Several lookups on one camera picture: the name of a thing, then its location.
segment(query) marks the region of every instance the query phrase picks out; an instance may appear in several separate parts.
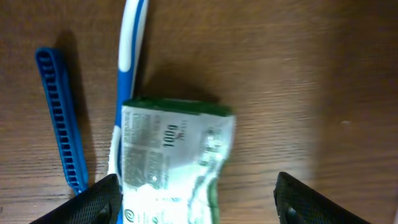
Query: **wooden surface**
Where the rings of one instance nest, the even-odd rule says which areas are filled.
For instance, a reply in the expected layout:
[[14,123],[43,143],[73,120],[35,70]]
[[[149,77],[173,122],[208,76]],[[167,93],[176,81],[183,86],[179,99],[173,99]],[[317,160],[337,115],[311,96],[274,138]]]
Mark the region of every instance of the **wooden surface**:
[[[286,171],[374,223],[398,184],[398,5],[354,0],[151,0],[141,93],[237,114],[222,223],[278,223]],[[67,55],[92,183],[113,128],[124,1],[0,1],[0,223],[67,201],[34,52]]]

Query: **toothbrush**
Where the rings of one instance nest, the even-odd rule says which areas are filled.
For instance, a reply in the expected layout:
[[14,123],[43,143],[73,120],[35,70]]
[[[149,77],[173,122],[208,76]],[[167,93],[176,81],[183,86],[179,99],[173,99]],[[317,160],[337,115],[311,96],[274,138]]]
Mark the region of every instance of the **toothbrush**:
[[144,36],[148,0],[127,0],[119,40],[118,100],[116,118],[109,149],[108,174],[121,179],[121,108],[123,101],[133,97],[137,63]]

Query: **table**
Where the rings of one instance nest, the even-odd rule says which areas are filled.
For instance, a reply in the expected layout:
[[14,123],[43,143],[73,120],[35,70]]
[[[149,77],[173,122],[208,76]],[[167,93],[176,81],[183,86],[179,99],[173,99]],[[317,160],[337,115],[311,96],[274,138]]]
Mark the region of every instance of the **table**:
[[[37,47],[65,52],[90,183],[106,175],[124,1],[0,2],[0,223],[29,223],[73,196]],[[398,5],[334,0],[152,0],[140,94],[230,105],[234,148],[222,223],[279,223],[286,171],[374,223],[398,183]]]

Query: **blue handle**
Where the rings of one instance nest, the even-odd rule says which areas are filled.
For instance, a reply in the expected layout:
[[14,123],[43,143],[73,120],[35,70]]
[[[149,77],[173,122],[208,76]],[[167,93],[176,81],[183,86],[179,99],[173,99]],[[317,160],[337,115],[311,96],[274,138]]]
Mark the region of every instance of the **blue handle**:
[[40,48],[35,54],[49,106],[55,138],[68,185],[76,195],[88,188],[88,172],[83,154],[67,68],[56,49]]

